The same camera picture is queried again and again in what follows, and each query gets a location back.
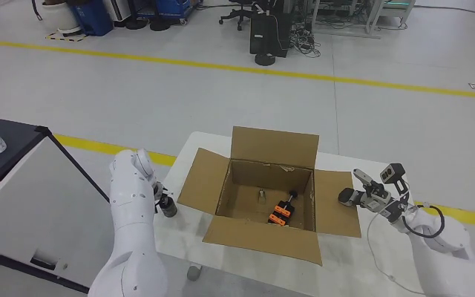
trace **orange object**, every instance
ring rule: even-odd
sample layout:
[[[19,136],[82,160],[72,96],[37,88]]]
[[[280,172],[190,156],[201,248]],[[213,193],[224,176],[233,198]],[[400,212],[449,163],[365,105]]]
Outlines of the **orange object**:
[[[280,218],[277,218],[275,215],[270,215],[269,216],[269,219],[274,222],[274,223],[278,223],[279,225],[283,226],[285,225],[285,221],[284,220],[281,220]]]
[[[283,209],[282,207],[280,207],[279,205],[276,205],[274,207],[274,210],[282,215],[285,215],[286,217],[290,217],[290,212],[286,209]]]

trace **chair base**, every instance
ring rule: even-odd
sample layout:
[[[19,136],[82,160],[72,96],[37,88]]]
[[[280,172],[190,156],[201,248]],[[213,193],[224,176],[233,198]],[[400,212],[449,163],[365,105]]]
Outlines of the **chair base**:
[[[228,16],[221,16],[220,25],[223,24],[224,19],[233,19],[239,17],[239,20],[237,21],[237,30],[241,31],[243,28],[240,24],[244,21],[244,18],[250,19],[252,14],[253,12],[251,10],[244,10],[244,5],[241,4],[239,10],[232,10]]]

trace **black handle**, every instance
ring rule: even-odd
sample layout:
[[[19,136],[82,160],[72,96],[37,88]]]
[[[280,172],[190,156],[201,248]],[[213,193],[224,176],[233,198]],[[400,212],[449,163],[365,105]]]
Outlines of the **black handle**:
[[[42,268],[45,268],[47,270],[54,270],[56,268],[56,263],[55,264],[46,263],[46,262],[41,261],[41,260],[39,260],[35,257],[31,258],[30,263],[35,264],[36,266],[40,266]]]

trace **box flap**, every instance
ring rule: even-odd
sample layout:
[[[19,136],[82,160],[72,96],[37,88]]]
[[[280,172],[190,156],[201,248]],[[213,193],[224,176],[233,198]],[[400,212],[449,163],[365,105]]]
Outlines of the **box flap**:
[[[231,158],[315,168],[318,135],[234,127]]]
[[[361,237],[356,206],[338,202],[344,188],[353,188],[350,172],[315,170],[315,218],[319,233]]]
[[[321,265],[315,232],[215,216],[203,242],[285,255]]]
[[[228,158],[199,148],[178,203],[214,215],[228,164]]]

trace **yellow floor line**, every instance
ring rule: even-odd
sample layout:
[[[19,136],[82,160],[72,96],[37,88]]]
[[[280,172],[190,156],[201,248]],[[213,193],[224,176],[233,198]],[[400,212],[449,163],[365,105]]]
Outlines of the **yellow floor line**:
[[[55,134],[54,137],[64,146],[70,146],[76,149],[84,149],[86,151],[95,151],[103,154],[117,154],[119,151],[123,151],[124,149],[136,149],[59,134]],[[148,154],[150,154],[150,158],[154,163],[164,166],[172,166],[175,160],[177,159],[174,156],[160,154],[153,151],[149,151]]]
[[[420,201],[414,201],[415,204],[422,204]],[[475,212],[471,212],[464,209],[455,209],[448,206],[442,206],[437,204],[432,204],[435,207],[438,207],[444,215],[457,219],[460,223],[469,223],[475,225]],[[431,215],[439,215],[435,209],[426,209],[424,210]]]
[[[46,46],[46,45],[28,45],[24,43],[15,43],[15,42],[0,42],[0,46],[11,47],[11,48],[27,48],[27,49],[32,49],[32,50],[49,50],[49,51],[55,51],[55,52],[60,52],[60,53],[75,53],[75,54],[86,55],[86,56],[101,56],[101,57],[114,58],[114,59],[127,59],[127,60],[141,61],[141,62],[162,63],[162,64],[170,64],[170,65],[197,67],[197,68],[220,69],[220,70],[225,70],[225,71],[236,71],[236,72],[244,72],[244,73],[250,73],[250,74],[267,74],[267,75],[273,75],[273,76],[285,76],[285,77],[300,78],[300,79],[342,82],[342,83],[348,83],[348,84],[354,84],[354,85],[367,85],[367,86],[378,87],[378,88],[392,88],[392,89],[397,89],[397,90],[416,91],[416,92],[424,92],[424,93],[432,93],[432,94],[444,94],[444,95],[461,96],[461,97],[475,97],[475,91],[460,91],[460,90],[448,89],[448,88],[432,88],[432,87],[425,87],[422,85],[404,85],[404,84],[398,84],[398,83],[392,83],[392,82],[379,82],[379,81],[368,80],[368,79],[354,79],[354,78],[349,78],[349,77],[327,76],[327,75],[320,75],[320,74],[305,74],[305,73],[291,72],[291,71],[271,70],[271,69],[266,69],[266,68],[251,68],[251,67],[231,66],[231,65],[213,64],[213,63],[205,63],[205,62],[194,62],[194,61],[186,61],[186,60],[179,60],[179,59],[165,59],[165,58],[159,58],[159,57],[153,57],[153,56],[130,55],[126,53],[106,53],[106,52],[96,51],[96,50],[58,48],[58,47],[51,47],[51,46]]]
[[[95,151],[103,154],[117,154],[119,151],[124,149],[135,149],[135,148],[128,148],[126,146],[117,146],[114,144],[108,143],[100,143],[93,140],[86,140],[82,138],[70,137],[60,134],[55,134],[54,137],[64,146],[70,146],[76,149],[84,149],[86,151]],[[150,154],[150,158],[154,163],[164,165],[164,166],[172,166],[174,161],[177,159],[174,156],[169,156],[167,154],[160,154],[153,151],[148,152]],[[415,204],[422,204],[420,201],[414,201]],[[442,210],[444,215],[451,216],[452,218],[457,219],[462,223],[469,223],[475,225],[475,212],[470,212],[468,210],[463,209],[455,209],[448,206],[440,206],[436,204],[432,204],[437,206]],[[434,209],[424,209],[431,215],[438,215]]]

